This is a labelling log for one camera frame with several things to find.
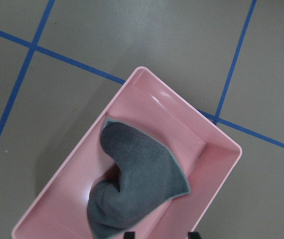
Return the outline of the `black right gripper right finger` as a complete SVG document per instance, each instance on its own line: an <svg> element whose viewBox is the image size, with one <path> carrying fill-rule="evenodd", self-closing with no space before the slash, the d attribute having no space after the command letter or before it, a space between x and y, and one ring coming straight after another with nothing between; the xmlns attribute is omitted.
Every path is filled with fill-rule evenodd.
<svg viewBox="0 0 284 239"><path fill-rule="evenodd" d="M199 232L188 232L187 238L188 239L200 239L200 233Z"/></svg>

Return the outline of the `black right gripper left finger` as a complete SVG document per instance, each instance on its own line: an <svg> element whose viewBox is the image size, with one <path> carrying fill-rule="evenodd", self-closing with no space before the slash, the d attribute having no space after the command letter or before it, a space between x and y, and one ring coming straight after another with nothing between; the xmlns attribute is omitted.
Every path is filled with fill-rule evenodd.
<svg viewBox="0 0 284 239"><path fill-rule="evenodd" d="M125 232L124 239L135 239L135 232Z"/></svg>

